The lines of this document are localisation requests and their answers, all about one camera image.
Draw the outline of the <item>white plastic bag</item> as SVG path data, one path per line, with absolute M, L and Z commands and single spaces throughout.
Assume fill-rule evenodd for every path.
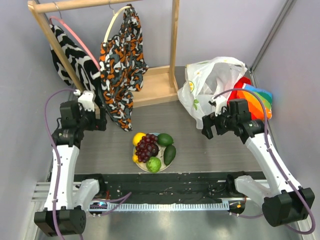
M 227 56 L 186 65 L 185 83 L 177 95 L 198 130 L 203 128 L 202 117 L 215 111 L 211 98 L 234 88 L 247 70 L 244 62 Z

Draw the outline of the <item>wooden clothes rack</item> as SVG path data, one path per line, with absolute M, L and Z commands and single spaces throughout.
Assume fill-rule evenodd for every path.
M 62 12 L 67 10 L 76 10 L 104 5 L 113 5 L 126 3 L 125 0 L 63 0 L 57 3 L 37 3 L 35 0 L 27 2 L 28 9 L 37 21 L 39 27 L 43 31 L 49 44 L 52 46 L 58 59 L 67 71 L 70 79 L 76 88 L 81 92 L 84 86 L 76 75 L 72 65 L 69 63 L 66 55 L 58 40 L 54 36 L 46 20 L 46 13 Z M 171 20 L 171 44 L 170 44 L 170 65 L 151 67 L 143 76 L 143 88 L 141 91 L 135 91 L 133 95 L 133 106 L 135 108 L 162 104 L 178 100 L 178 85 L 175 77 L 176 65 L 176 47 L 178 36 L 178 19 L 179 19 L 178 0 L 172 1 L 172 20 Z

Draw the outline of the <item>rainbow striped cloth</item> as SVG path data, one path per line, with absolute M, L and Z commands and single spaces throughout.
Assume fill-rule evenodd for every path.
M 260 101 L 263 103 L 265 112 L 266 112 L 266 117 L 267 119 L 272 118 L 272 104 L 273 104 L 273 96 L 270 92 L 256 88 L 250 84 L 245 83 L 242 86 L 243 89 L 249 90 L 250 92 L 247 91 L 237 91 L 236 97 L 238 99 L 246 99 L 248 102 L 248 109 L 251 112 L 251 118 L 253 120 L 264 120 L 264 111 L 262 108 L 262 105 Z M 251 94 L 253 92 L 259 99 L 260 101 Z

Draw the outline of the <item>green fake fruit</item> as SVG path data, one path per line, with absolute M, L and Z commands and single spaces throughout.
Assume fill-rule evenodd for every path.
M 160 146 L 167 147 L 174 143 L 174 139 L 167 133 L 160 133 L 157 136 L 157 143 Z

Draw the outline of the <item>yellow fake lemon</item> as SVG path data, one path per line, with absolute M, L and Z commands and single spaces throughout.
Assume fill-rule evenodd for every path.
M 132 144 L 136 147 L 138 145 L 138 143 L 142 140 L 142 138 L 145 136 L 146 136 L 146 134 L 143 132 L 136 133 L 132 139 Z

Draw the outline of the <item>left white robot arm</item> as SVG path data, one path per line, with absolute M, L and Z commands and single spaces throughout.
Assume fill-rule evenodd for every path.
M 34 223 L 48 237 L 81 235 L 93 198 L 107 192 L 101 174 L 88 174 L 74 191 L 76 162 L 85 131 L 105 131 L 106 114 L 87 100 L 61 103 L 57 128 L 50 134 L 53 166 L 48 195 L 42 211 L 34 214 Z

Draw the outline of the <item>green fake avocado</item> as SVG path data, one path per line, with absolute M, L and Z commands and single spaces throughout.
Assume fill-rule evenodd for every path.
M 174 158 L 176 157 L 176 152 L 177 150 L 174 145 L 169 145 L 165 148 L 163 153 L 163 161 L 166 166 L 169 166 L 174 160 Z

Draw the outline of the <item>light green fake apple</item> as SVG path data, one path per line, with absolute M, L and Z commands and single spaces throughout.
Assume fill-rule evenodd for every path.
M 161 160 L 157 157 L 150 157 L 150 159 L 146 162 L 146 168 L 151 173 L 157 173 L 160 171 L 162 167 Z

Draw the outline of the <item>aluminium rail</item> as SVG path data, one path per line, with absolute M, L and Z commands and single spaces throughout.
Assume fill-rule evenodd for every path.
M 50 182 L 38 182 L 35 186 L 35 190 L 32 195 L 32 202 L 45 202 L 49 190 L 50 190 Z M 81 182 L 74 182 L 72 187 L 72 195 L 74 196 L 81 186 Z

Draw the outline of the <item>orange grey camouflage cloth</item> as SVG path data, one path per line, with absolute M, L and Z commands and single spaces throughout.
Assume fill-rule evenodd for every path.
M 143 53 L 143 31 L 135 8 L 125 9 L 115 20 L 106 42 L 100 45 L 100 79 L 103 106 L 110 119 L 130 132 L 134 92 L 142 90 L 149 67 Z

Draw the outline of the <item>black white zebra cloth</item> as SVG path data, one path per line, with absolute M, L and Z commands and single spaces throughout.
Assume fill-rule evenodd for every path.
M 82 87 L 86 91 L 93 91 L 95 93 L 95 103 L 101 107 L 103 105 L 101 74 L 94 61 L 59 26 L 51 24 L 50 29 L 60 44 Z

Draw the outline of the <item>red white cloth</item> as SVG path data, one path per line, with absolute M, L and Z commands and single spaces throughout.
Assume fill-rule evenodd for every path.
M 241 89 L 245 84 L 251 85 L 252 82 L 249 78 L 243 76 L 242 78 L 240 78 L 236 84 L 234 85 L 234 89 Z M 237 99 L 237 94 L 238 92 L 236 90 L 232 91 L 228 97 L 228 101 L 233 100 L 233 99 Z

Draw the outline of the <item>blue cream ceramic plate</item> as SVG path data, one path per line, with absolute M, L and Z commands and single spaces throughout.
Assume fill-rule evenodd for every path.
M 150 133 L 150 134 L 154 134 L 154 135 L 156 135 L 156 136 L 158 136 L 160 133 Z M 157 145 L 158 145 L 158 147 L 159 147 L 159 152 L 158 152 L 158 155 L 156 156 L 157 158 L 159 158 L 160 160 L 161 160 L 161 168 L 160 168 L 160 170 L 158 171 L 158 172 L 161 172 L 161 171 L 163 171 L 163 170 L 165 170 L 168 166 L 170 166 L 170 165 L 168 165 L 168 166 L 166 166 L 165 165 L 165 163 L 164 163 L 164 151 L 165 151 L 165 149 L 166 149 L 166 147 L 167 146 L 161 146 L 161 145 L 159 145 L 158 143 L 156 143 Z M 147 167 L 146 167 L 146 163 L 143 163 L 143 162 L 139 162 L 139 163 L 135 163 L 140 169 L 142 169 L 143 171 L 145 171 L 145 172 L 148 172 L 148 173 L 152 173 L 152 172 L 149 172 L 148 171 L 148 169 L 147 169 Z

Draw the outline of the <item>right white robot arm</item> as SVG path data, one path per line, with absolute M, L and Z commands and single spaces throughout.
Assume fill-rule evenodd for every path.
M 202 134 L 212 139 L 212 127 L 218 135 L 233 132 L 253 154 L 268 183 L 265 187 L 241 173 L 231 177 L 226 193 L 233 198 L 243 194 L 252 199 L 273 227 L 307 219 L 315 194 L 292 176 L 273 146 L 264 122 L 252 119 L 247 100 L 227 101 L 219 96 L 212 97 L 209 103 L 214 112 L 203 116 Z

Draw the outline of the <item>dark red fake grapes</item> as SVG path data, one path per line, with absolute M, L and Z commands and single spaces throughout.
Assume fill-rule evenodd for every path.
M 159 153 L 159 147 L 157 145 L 157 136 L 151 133 L 146 133 L 146 136 L 134 146 L 133 155 L 138 156 L 140 163 L 146 163 L 150 157 L 156 157 Z

